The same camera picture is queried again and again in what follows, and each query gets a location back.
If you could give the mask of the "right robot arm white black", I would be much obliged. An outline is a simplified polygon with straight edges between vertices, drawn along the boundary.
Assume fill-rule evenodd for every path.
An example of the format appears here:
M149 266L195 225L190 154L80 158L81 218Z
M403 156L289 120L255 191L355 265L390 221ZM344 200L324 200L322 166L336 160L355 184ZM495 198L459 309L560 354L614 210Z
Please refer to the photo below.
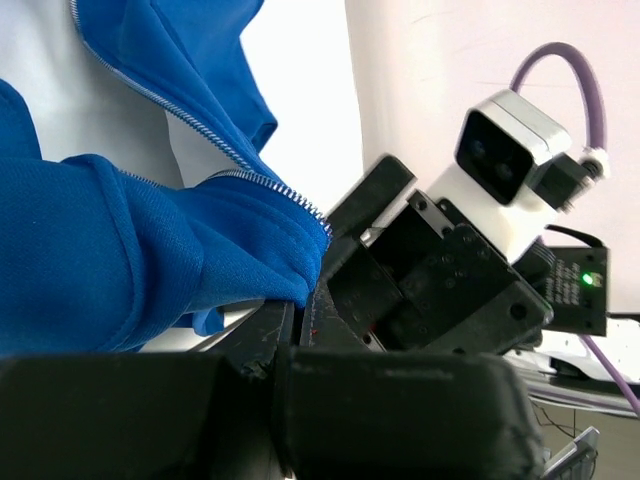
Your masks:
M536 399L632 416L639 319L607 311L606 247L585 235L576 247L535 241L510 261L412 181L386 156L330 214L325 277L354 333L379 350L504 355Z

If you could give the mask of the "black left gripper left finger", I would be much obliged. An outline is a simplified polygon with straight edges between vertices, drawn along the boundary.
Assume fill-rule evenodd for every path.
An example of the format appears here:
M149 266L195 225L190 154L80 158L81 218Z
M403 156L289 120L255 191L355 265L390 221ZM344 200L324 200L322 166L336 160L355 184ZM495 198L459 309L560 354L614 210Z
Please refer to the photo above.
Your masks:
M279 479L270 367L293 305L269 302L207 351L1 363L5 479Z

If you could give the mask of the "blue jacket white lining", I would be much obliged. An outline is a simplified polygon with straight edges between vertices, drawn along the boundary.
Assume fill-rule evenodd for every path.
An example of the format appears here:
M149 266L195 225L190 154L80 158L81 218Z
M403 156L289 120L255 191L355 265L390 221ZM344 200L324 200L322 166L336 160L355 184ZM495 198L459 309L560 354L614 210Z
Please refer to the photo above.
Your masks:
M258 1L1 5L1 352L136 351L303 306L324 215L260 157Z

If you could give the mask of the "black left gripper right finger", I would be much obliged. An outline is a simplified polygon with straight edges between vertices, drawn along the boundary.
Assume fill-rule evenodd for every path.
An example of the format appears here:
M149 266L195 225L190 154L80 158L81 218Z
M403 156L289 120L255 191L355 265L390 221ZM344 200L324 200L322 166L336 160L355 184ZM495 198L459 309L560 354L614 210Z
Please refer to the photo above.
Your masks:
M427 350L375 352L330 291L307 304L279 353L279 456L297 479L538 479L543 441L526 387L503 355L545 304L499 294Z

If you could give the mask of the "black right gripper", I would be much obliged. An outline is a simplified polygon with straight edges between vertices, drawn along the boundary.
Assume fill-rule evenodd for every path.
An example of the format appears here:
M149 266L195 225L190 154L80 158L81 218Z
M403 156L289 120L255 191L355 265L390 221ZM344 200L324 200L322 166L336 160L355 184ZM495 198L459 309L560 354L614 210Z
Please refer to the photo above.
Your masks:
M416 176L381 157L328 216L324 279L345 322L370 347L496 353L548 329L607 332L608 250L536 239L506 260L447 200L415 191L370 243L361 240Z

